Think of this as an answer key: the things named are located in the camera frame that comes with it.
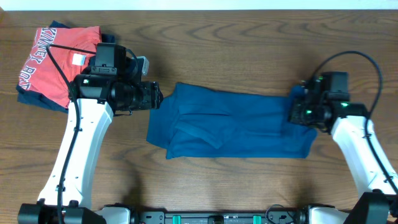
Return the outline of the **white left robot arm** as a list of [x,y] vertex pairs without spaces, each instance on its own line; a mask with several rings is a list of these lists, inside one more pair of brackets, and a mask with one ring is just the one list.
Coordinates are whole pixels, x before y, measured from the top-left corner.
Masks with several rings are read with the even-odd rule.
[[18,223],[139,223],[139,214],[120,203],[91,210],[93,177],[103,138],[115,112],[159,108],[158,82],[115,75],[77,75],[71,83],[76,101],[51,175],[35,204],[23,203]]

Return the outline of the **teal blue t-shirt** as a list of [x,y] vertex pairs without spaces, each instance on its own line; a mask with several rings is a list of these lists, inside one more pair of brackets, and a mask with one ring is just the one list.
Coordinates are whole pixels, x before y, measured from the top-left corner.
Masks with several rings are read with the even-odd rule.
[[147,142],[177,157],[306,158],[313,128],[288,121],[300,86],[289,96],[216,91],[178,83],[150,112]]

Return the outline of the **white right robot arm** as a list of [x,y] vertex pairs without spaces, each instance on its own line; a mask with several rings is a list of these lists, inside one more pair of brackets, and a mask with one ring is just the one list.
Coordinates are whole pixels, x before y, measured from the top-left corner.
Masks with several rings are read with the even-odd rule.
[[341,149],[359,200],[349,212],[330,205],[308,205],[294,223],[387,223],[397,211],[397,172],[391,166],[362,103],[349,100],[347,83],[311,78],[293,100],[289,120],[328,133]]

